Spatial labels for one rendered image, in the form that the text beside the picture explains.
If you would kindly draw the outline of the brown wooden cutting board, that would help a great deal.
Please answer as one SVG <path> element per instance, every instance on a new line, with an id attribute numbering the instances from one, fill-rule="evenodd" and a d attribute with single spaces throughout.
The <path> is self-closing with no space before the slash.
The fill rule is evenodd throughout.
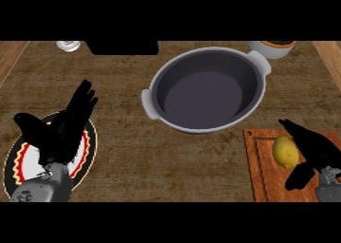
<path id="1" fill-rule="evenodd" d="M 314 172 L 314 176 L 301 190 L 288 191 L 285 189 L 285 182 L 292 170 L 277 165 L 271 156 L 271 146 L 279 136 L 294 140 L 288 132 L 280 129 L 245 128 L 242 134 L 254 200 L 257 202 L 319 202 L 316 197 L 319 172 Z"/>

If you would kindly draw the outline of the black box appliance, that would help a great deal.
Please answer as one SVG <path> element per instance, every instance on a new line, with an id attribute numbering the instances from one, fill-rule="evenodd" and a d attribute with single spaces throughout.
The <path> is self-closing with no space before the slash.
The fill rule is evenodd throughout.
<path id="1" fill-rule="evenodd" d="M 86 45 L 94 55 L 156 55 L 156 41 L 86 41 Z"/>

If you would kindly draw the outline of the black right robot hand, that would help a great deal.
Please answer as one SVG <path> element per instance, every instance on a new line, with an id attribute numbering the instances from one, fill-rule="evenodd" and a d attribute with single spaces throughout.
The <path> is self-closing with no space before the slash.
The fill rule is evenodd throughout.
<path id="1" fill-rule="evenodd" d="M 304 157 L 304 162 L 295 166 L 286 179 L 285 189 L 288 191 L 294 189 L 301 190 L 314 176 L 314 171 L 322 171 L 327 166 L 339 170 L 335 177 L 341 178 L 341 150 L 332 141 L 288 119 L 279 120 L 279 123 L 292 136 Z"/>

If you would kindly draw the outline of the yellow lemon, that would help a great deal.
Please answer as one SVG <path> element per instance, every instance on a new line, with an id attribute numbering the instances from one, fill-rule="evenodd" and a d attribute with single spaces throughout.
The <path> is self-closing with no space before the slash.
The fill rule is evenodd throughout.
<path id="1" fill-rule="evenodd" d="M 271 156 L 279 166 L 291 170 L 298 165 L 298 149 L 295 143 L 283 136 L 274 139 Z"/>

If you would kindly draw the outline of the black red white plate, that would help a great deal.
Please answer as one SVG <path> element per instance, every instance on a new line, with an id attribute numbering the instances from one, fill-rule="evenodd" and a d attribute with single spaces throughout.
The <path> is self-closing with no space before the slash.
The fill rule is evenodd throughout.
<path id="1" fill-rule="evenodd" d="M 55 115 L 46 117 L 43 121 L 50 124 Z M 81 141 L 75 156 L 68 164 L 69 178 L 72 182 L 71 190 L 75 188 L 88 173 L 97 150 L 97 133 L 91 121 L 86 123 Z M 26 179 L 38 177 L 44 173 L 46 166 L 38 164 L 40 149 L 24 141 L 22 134 L 16 139 L 12 152 L 4 165 L 4 188 L 10 197 L 16 187 Z"/>

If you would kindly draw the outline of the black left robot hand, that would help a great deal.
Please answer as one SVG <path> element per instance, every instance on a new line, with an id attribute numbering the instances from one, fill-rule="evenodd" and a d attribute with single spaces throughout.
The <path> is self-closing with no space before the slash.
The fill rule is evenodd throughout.
<path id="1" fill-rule="evenodd" d="M 66 109 L 55 115 L 50 124 L 28 113 L 15 114 L 13 120 L 24 141 L 40 149 L 41 166 L 53 162 L 71 162 L 97 100 L 91 83 L 84 80 L 74 91 Z"/>

